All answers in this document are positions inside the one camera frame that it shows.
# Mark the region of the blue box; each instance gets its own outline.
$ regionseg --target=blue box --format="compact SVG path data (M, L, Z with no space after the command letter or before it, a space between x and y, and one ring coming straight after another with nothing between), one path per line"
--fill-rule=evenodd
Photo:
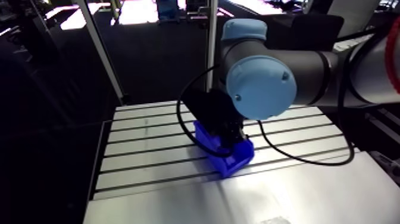
M213 151L221 145L219 136L211 136L198 121L194 121L196 139ZM236 171L246 166L254 157L254 146L250 140L237 143L233 147L233 154L230 157L220 158L207 154L208 159L222 178L228 178ZM228 149L219 148L219 153L228 153Z

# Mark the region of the silver metal surface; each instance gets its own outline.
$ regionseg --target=silver metal surface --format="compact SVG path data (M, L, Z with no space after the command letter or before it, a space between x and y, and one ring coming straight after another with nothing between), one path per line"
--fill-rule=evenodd
M103 44L101 43L99 33L96 30L96 27L93 22L92 15L90 14L88 5L86 5L85 0L75 0L75 2L78 3L79 8L82 11L83 17L86 20L86 27L89 31L90 37L92 38L93 43L95 44L96 50L100 56L100 59L103 62L105 71L107 72L108 78L110 79L112 87L114 88L115 94L117 95L118 100L122 104L123 91L121 90L121 86L118 83L118 80L115 76L114 70L111 67L111 63L107 57L107 53L105 52Z
M219 179L204 153L194 146L176 120L173 102L120 107L104 152L95 200ZM193 115L183 107L193 131ZM272 150L257 122L246 120L243 131L255 157L235 176L299 164ZM322 160L348 154L342 132L317 107L291 106L263 121L271 141L293 155Z
M144 109L144 108L149 108L149 107L160 107L160 106L175 105L175 104L176 104L176 101L152 102L149 104L136 104L136 105L130 105L130 106L117 107L115 110L116 111L134 110L134 109Z
M300 164L91 201L84 224L397 224L399 207L398 186L358 153L346 166Z
M366 113L365 118L367 118L375 127L379 128L382 132L391 137L394 141L400 144L400 135L394 130L389 128L386 124L376 119L372 114Z
M217 35L217 11L218 11L218 0L210 0L210 25L208 29L208 55L207 55L207 67L210 68L214 65L215 56L215 37ZM209 71L206 80L207 92L213 86L213 71Z
M180 108L181 112L189 111L185 105L181 105ZM123 110L123 111L116 111L113 120L174 114L175 112L176 112L175 105L166 105L165 107L151 107L151 108L144 108L137 110Z
M399 94L393 88L385 67L385 46L387 38L384 38L372 49L357 67L351 76L355 90L367 101L384 104L399 102ZM394 56L395 64L400 64L400 38L396 42ZM400 77L400 67L397 66L397 74Z

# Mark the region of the black cable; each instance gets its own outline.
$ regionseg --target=black cable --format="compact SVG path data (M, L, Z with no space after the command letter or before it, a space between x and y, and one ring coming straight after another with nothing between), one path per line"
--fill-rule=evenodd
M193 83L195 83L197 80L199 80L201 77L203 77L205 74L207 74L209 71L212 71L216 68L218 68L220 65L216 64L212 67L210 67L209 69L205 70L203 73L201 73L199 76L195 77L194 79L192 79L182 90L182 93L179 95L179 98L176 102L176 116L178 118L178 122L180 127L183 129L183 132L187 135L187 137L190 138L190 140L192 140L199 148L201 148L202 150L204 150L206 153L213 155L215 157L220 157L220 158L226 158L226 157L230 157L233 154L233 149L230 149L229 152L227 153L218 153L215 152L211 149L209 149L208 147L206 147L205 145L203 145L200 141L198 141L193 135L192 133L187 129L187 127L185 126L185 123L183 122L182 116L180 114L180 105L182 102L182 96L186 93L187 89L189 89Z
M319 162L319 161L311 161L311 160L306 160L300 157L296 157L294 155L290 155L280 149L278 149L274 144L272 144L272 142L270 142L270 140L267 138L265 132L264 132L264 128L263 128L263 123L260 120L257 120L260 129L261 129L261 133L262 136L264 137L265 141L267 141L267 143L269 144L269 146L271 146L274 150L276 150L278 153L281 153L289 158L292 158L294 160L298 160L304 163L309 163L309 164L314 164L314 165L319 165L319 166L342 166L345 164L350 163L355 156L355 150L354 150L354 146L352 145L352 143L350 142L350 140L348 139L346 133L345 133L345 126L343 125L343 109L344 109L344 105L345 105L345 95L346 95L346 90L350 84L350 75L352 73L352 71L354 70L354 67L360 62L360 59L362 59L368 52L370 52L371 49L374 48L374 46L376 46L377 43L379 43L379 41L381 41L388 33L388 30L381 30L380 32L376 33L374 36L372 36L369 40L367 40L365 42L365 44L360 48L359 51L357 51L357 53L354 55L353 59L351 60L351 54L352 51L349 53L348 57L345 60L345 65L343 68L343 77L342 80L340 81L340 85L339 85L339 93L337 96L337 121L338 121L338 125L339 127L342 129L343 132L343 136L346 140L347 146L349 148L349 157L341 162L337 162L337 163L323 163L323 162Z

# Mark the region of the robotic arm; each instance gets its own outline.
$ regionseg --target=robotic arm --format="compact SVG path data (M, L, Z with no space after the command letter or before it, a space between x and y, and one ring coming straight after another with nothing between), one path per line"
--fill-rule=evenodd
M246 159L237 160L243 152L252 151L252 144L242 131L244 119L258 120L268 144L290 158L326 166L350 162L354 149L346 136L350 149L347 160L335 164L307 161L276 148L266 137L260 120L277 116L292 104L342 108L400 102L400 82L396 76L399 68L393 63L400 60L398 31L396 35L389 35L390 41L387 33L377 33L367 42L338 54L270 50L264 46L266 32L267 25L259 20L232 19L225 23L221 40L223 77L220 80L223 86L208 93L190 89L193 82L215 69L213 67L184 88L177 103L182 129L208 153L217 170L233 167L225 175L222 172L224 177L254 156L252 152ZM181 100L197 119L196 138L183 123ZM237 164L227 165L225 158Z
M270 50L263 44L266 31L267 26L259 20L233 19L224 25L223 79L236 109L245 117L267 119L291 104L337 105L345 63L354 59L358 61L353 62L346 107L400 102L386 75L387 38L362 58L354 58L363 44L338 54ZM395 49L400 49L400 41ZM395 61L399 60L400 51L395 51Z

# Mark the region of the vertical pole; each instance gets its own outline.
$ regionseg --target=vertical pole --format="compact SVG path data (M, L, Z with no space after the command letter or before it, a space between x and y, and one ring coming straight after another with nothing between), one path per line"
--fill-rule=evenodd
M208 55L207 55L207 68L214 65L215 57L215 36L217 34L217 10L218 0L210 0L210 27L208 32ZM209 71L206 80L207 92L213 86L213 71Z
M107 57L107 53L105 52L105 48L103 46L103 43L99 37L99 33L97 32L97 28L95 26L95 23L93 21L92 15L90 14L89 7L86 4L85 0L76 0L76 3L78 3L79 8L82 11L83 17L86 20L86 26L89 31L89 34L93 40L93 43L95 44L96 50L100 56L101 61L103 62L105 71L107 72L108 78L110 78L111 84L114 88L115 93L117 94L117 97L123 105L122 102L122 97L123 97L123 92L120 87L120 84L117 80L117 77L115 76L113 67L111 66L110 60Z

